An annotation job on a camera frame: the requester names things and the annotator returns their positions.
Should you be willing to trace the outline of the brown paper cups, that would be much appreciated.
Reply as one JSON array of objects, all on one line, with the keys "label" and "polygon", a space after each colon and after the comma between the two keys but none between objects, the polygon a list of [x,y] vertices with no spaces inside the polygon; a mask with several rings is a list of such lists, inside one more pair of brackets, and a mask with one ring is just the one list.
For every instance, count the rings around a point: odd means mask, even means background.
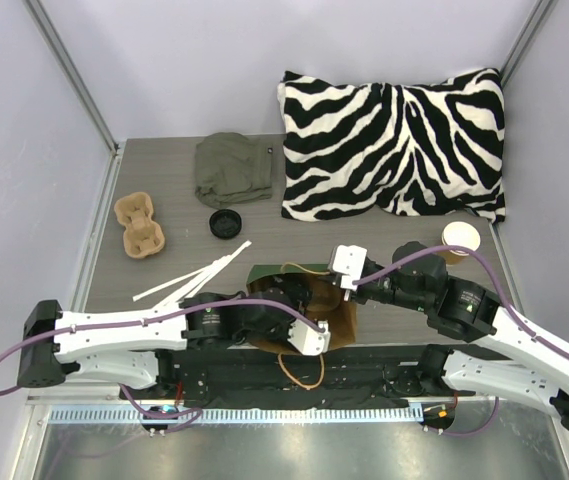
[{"label": "brown paper cups", "polygon": [[[473,225],[463,221],[454,221],[444,227],[441,242],[443,245],[461,246],[477,251],[481,245],[481,236]],[[446,250],[440,255],[448,266],[456,265],[469,257],[469,253],[463,250]]]}]

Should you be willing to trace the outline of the brown pulp cup carrier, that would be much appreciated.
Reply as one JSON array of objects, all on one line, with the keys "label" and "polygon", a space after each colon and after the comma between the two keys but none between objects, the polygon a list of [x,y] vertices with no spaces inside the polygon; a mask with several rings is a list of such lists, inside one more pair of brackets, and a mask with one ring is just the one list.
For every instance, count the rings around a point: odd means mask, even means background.
[{"label": "brown pulp cup carrier", "polygon": [[135,192],[118,199],[114,211],[124,228],[124,249],[130,258],[144,259],[164,248],[165,235],[153,219],[154,205],[146,192]]}]

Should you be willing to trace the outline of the black plastic cup lid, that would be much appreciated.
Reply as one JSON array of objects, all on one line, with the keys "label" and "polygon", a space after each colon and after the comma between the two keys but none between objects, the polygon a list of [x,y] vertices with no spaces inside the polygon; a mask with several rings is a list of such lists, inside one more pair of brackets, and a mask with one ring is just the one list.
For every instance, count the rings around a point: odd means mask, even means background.
[{"label": "black plastic cup lid", "polygon": [[208,220],[210,232],[218,239],[229,240],[242,230],[242,217],[232,209],[215,211]]}]

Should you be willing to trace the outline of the green paper gift bag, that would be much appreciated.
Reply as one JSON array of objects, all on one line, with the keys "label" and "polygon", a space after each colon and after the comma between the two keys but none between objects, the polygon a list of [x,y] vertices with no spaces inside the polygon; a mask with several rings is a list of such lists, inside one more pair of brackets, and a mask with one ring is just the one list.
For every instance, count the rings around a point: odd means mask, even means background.
[{"label": "green paper gift bag", "polygon": [[[265,291],[266,277],[305,277],[309,281],[312,299],[308,311],[313,320],[327,321],[331,332],[329,351],[351,345],[356,340],[357,313],[352,302],[344,300],[344,293],[332,284],[330,271],[322,264],[298,264],[285,262],[280,265],[255,265],[251,268],[246,281],[250,294]],[[295,376],[288,370],[284,358],[298,356],[300,353],[288,342],[288,330],[275,329],[267,333],[255,333],[247,337],[250,345],[277,356],[282,373],[294,385],[306,390],[314,390],[323,383],[326,364],[325,355],[319,355],[319,376],[313,383]]]}]

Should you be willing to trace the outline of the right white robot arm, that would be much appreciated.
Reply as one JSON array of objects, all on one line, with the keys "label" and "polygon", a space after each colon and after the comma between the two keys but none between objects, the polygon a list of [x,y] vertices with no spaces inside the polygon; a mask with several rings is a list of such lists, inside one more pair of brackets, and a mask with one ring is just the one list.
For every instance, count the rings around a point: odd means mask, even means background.
[{"label": "right white robot arm", "polygon": [[503,357],[430,347],[415,371],[421,391],[484,392],[547,413],[569,431],[569,342],[517,311],[482,255],[409,242],[382,267],[363,247],[340,246],[331,268],[353,298],[421,312],[439,334]]}]

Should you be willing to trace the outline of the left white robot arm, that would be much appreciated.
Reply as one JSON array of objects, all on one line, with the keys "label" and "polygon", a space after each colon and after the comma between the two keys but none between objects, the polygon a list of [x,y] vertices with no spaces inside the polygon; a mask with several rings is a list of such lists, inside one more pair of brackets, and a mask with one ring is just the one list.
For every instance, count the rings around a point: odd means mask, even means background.
[{"label": "left white robot arm", "polygon": [[199,293],[174,307],[86,313],[43,300],[24,324],[17,384],[23,388],[60,385],[83,378],[145,389],[169,397],[177,375],[164,351],[228,349],[267,340],[305,356],[326,351],[330,330],[306,308],[310,290],[294,284],[254,293]]}]

